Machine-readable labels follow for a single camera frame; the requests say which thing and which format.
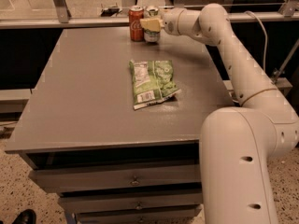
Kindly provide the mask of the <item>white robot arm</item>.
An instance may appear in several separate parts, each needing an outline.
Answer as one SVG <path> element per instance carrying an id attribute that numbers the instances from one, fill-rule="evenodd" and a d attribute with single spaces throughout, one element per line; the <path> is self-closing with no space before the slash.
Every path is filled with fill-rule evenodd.
<path id="1" fill-rule="evenodd" d="M 235 35 L 225 8 L 173 8 L 141 25 L 216 47 L 239 102 L 212 112 L 201 128 L 206 224 L 278 224 L 267 160 L 296 147 L 299 118 Z"/>

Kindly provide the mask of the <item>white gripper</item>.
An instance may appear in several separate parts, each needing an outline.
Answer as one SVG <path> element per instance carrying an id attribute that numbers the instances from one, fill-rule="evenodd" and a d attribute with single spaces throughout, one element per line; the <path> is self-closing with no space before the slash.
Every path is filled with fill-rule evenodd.
<path id="1" fill-rule="evenodd" d="M 152 32 L 160 32 L 163 29 L 169 35 L 181 35 L 179 31 L 179 18 L 185 8 L 175 7 L 168 9 L 164 12 L 162 8 L 158 8 L 157 15 L 162 16 L 162 20 L 159 18 L 146 18 L 141 19 L 140 24 L 145 30 L 150 30 Z"/>

